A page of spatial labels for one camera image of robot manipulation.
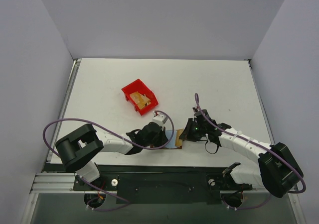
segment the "orange object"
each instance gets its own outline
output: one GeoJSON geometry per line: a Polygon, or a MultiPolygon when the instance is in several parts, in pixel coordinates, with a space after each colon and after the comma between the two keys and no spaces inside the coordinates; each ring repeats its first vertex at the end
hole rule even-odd
{"type": "Polygon", "coordinates": [[[122,91],[125,94],[125,99],[127,101],[130,101],[134,105],[135,111],[138,111],[140,115],[146,114],[159,104],[154,93],[140,79],[137,79],[129,85],[125,86],[124,88],[122,88],[122,91]],[[143,100],[145,100],[146,98],[149,99],[149,101],[146,102],[144,106],[137,104],[136,100],[132,99],[132,97],[134,97],[133,93],[135,93],[136,95],[136,92],[138,92],[142,96],[145,96],[143,97],[143,100]]]}

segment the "white wall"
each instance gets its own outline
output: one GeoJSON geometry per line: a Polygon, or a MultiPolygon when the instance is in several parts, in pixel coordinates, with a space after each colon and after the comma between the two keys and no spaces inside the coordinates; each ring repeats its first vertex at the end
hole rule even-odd
{"type": "Polygon", "coordinates": [[[72,58],[41,0],[0,0],[0,222],[19,223],[72,58]]]}
{"type": "Polygon", "coordinates": [[[307,184],[307,222],[319,220],[319,0],[285,0],[252,59],[275,141],[286,143],[307,184]]]}
{"type": "Polygon", "coordinates": [[[73,57],[250,59],[284,0],[42,0],[73,57]]]}

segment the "blue cloth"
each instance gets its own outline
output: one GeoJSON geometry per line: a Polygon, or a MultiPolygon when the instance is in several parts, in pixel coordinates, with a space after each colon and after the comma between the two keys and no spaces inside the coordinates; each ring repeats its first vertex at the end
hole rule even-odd
{"type": "MultiPolygon", "coordinates": [[[[166,131],[165,131],[165,135],[166,135],[167,138],[170,138],[171,132],[172,132],[172,130],[166,130],[166,131]]],[[[171,141],[165,146],[165,148],[169,148],[169,149],[178,148],[178,147],[175,146],[176,136],[177,136],[177,131],[174,130],[173,138],[172,138],[171,141]]]]}

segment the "object in red bin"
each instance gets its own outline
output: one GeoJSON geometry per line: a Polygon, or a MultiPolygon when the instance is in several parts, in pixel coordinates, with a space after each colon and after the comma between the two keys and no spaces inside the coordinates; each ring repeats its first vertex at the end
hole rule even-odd
{"type": "Polygon", "coordinates": [[[146,114],[159,104],[154,93],[140,79],[137,79],[129,85],[125,86],[124,88],[122,88],[122,91],[125,94],[125,99],[127,101],[130,101],[134,105],[135,111],[138,111],[140,115],[146,114]],[[136,102],[130,96],[135,92],[138,92],[141,95],[149,98],[150,101],[147,103],[148,105],[140,109],[138,104],[136,104],[136,102]]]}

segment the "red plastic bin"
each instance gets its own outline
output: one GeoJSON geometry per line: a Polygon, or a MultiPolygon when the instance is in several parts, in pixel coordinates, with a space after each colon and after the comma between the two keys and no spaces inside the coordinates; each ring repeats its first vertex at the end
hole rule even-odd
{"type": "Polygon", "coordinates": [[[135,111],[138,111],[140,115],[146,114],[159,104],[154,93],[140,79],[137,79],[129,85],[125,86],[124,88],[122,88],[122,91],[125,94],[125,99],[127,101],[130,101],[134,105],[135,111]],[[151,104],[144,107],[143,109],[139,109],[138,105],[130,97],[130,94],[136,91],[142,95],[146,95],[151,100],[151,104]]]}

